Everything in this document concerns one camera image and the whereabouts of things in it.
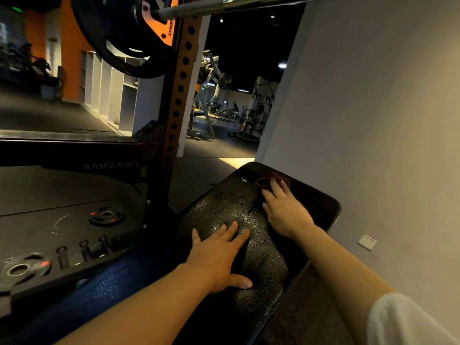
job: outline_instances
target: forearm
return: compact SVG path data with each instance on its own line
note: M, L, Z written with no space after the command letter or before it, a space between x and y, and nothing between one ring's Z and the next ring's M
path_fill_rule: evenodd
M70 344L171 344L209 293L212 281L186 264L115 305L58 342Z
M300 231L296 241L336 299L355 341L364 345L372 305L394 290L319 227Z

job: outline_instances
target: orange wall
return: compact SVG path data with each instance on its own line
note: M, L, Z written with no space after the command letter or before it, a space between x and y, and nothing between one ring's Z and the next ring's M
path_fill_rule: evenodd
M70 0L61 3L61 53L65 79L63 98L78 101L81 73L81 51L92 51L80 31Z
M26 37L33 45L32 55L45 57L45 22L43 14L32 10L24 13Z

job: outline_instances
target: white sleeve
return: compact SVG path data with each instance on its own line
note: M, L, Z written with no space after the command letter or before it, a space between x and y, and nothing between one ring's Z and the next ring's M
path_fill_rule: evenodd
M368 345L460 345L433 317L399 293L385 294L374 303L367 339Z

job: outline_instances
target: wall socket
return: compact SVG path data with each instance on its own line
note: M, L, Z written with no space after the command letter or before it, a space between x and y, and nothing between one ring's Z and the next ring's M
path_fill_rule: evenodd
M358 241L358 244L364 247L365 249L367 249L368 251L371 251L376 243L377 243L377 240L373 239L371 236L368 236L368 235L364 235Z

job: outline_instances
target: weight bench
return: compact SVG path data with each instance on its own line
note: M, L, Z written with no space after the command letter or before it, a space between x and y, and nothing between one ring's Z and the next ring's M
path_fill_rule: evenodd
M263 197L255 182L273 172L270 167L250 162L182 211L175 223L161 223L159 218L159 226L152 229L148 240L46 310L9 344L53 344L185 262L193 228L205 239L234 220L238 220L240 232L249 227L251 235L239 251L232 272L250 278L253 287L227 288L207 296L175 344L253 344L307 263L296 244L273 231L262 209ZM340 203L300 181L281 176L290 180L292 193L308 209L315 224L328 230L340 212Z

